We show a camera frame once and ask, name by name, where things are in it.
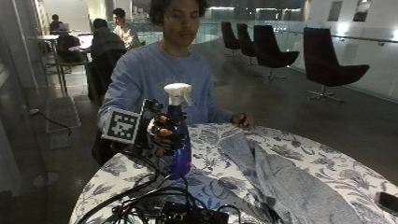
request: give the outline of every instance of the glass railing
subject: glass railing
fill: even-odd
[[[359,81],[347,87],[398,102],[398,31],[386,28],[326,26],[301,21],[232,21],[237,34],[237,23],[246,23],[253,38],[254,25],[273,25],[278,46],[285,51],[300,51],[292,68],[305,72],[302,54],[302,31],[305,27],[330,28],[335,54],[342,65],[369,64],[370,70]],[[221,21],[202,20],[194,44],[221,37]],[[161,40],[161,29],[149,22],[134,23],[140,39],[146,44]]]

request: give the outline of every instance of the blue spray bottle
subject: blue spray bottle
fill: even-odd
[[[169,105],[166,116],[173,118],[177,122],[176,134],[182,136],[180,148],[176,150],[174,156],[170,156],[166,160],[168,167],[165,172],[170,176],[170,179],[178,179],[189,173],[190,161],[192,161],[192,148],[188,127],[185,123],[185,117],[181,110],[181,105],[185,102],[192,104],[190,91],[192,86],[185,83],[173,83],[164,87],[164,90],[169,93]]]

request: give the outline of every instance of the white shirt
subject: white shirt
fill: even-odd
[[[125,23],[124,27],[116,26],[113,33],[124,41],[126,49],[137,48],[141,45],[136,27],[132,24]]]

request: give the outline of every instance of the floor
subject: floor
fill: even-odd
[[[343,104],[333,100],[309,101],[305,90],[319,91],[321,86],[301,72],[276,69],[274,73],[288,78],[270,82],[264,77],[269,68],[245,66],[246,56],[225,57],[230,51],[221,40],[197,44],[192,49],[206,56],[213,67],[220,107],[250,111],[256,125],[296,133],[333,147],[398,185],[398,104],[345,87],[330,89],[345,100]],[[47,88],[24,92],[29,108],[44,114],[48,99],[63,97],[55,75],[48,76],[48,82]],[[40,114],[23,119],[21,114],[27,113],[17,113],[19,105],[4,94],[13,91],[12,84],[0,91],[0,115],[21,177],[20,194],[0,193],[4,224],[67,224],[83,187],[99,170],[91,157],[99,107],[87,97],[81,67],[67,76],[67,83],[81,126],[72,129],[71,147],[59,149],[49,148],[51,139],[65,131],[48,133],[47,120]]]

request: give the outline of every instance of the gray fabric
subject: gray fabric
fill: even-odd
[[[342,196],[288,159],[270,155],[244,133],[221,140],[220,147],[234,161],[285,223],[362,223]]]

